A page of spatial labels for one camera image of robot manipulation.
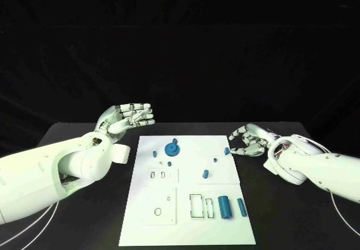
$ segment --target oval hole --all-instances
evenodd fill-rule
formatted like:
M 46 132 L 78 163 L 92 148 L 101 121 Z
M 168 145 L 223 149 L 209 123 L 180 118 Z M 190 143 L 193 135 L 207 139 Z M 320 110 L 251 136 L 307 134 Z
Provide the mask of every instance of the oval hole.
M 158 216 L 160 214 L 161 214 L 161 209 L 157 208 L 157 209 L 155 209 L 155 215 Z

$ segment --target white pegboard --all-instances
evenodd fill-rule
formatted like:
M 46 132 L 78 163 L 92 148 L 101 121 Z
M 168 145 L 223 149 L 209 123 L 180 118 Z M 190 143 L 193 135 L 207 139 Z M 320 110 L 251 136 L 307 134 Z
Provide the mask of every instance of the white pegboard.
M 180 153 L 170 157 L 164 148 L 173 138 Z M 119 246 L 255 244 L 249 217 L 240 215 L 240 181 L 233 157 L 223 153 L 226 147 L 226 136 L 140 137 Z M 204 169 L 209 170 L 207 179 L 203 179 Z M 161 172 L 167 174 L 155 180 L 151 172 L 157 176 Z M 166 180 L 170 173 L 174 178 Z M 202 194 L 204 218 L 190 217 L 190 194 Z M 229 197 L 230 219 L 220 217 L 217 197 L 222 195 Z M 207 198 L 212 199 L 213 218 L 207 218 Z

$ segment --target robotic arm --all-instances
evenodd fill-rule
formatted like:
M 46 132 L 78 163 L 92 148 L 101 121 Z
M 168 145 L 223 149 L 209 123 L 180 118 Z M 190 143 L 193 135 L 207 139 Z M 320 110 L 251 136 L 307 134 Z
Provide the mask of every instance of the robotic arm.
M 233 148 L 233 154 L 259 156 L 268 149 L 265 168 L 289 183 L 299 185 L 307 178 L 325 191 L 360 203 L 360 159 L 331 153 L 299 135 L 279 136 L 249 123 L 230 134 L 242 134 L 246 148 Z
M 130 147 L 114 144 L 127 129 L 154 124 L 150 104 L 112 106 L 82 137 L 0 159 L 0 224 L 32 215 L 125 164 Z

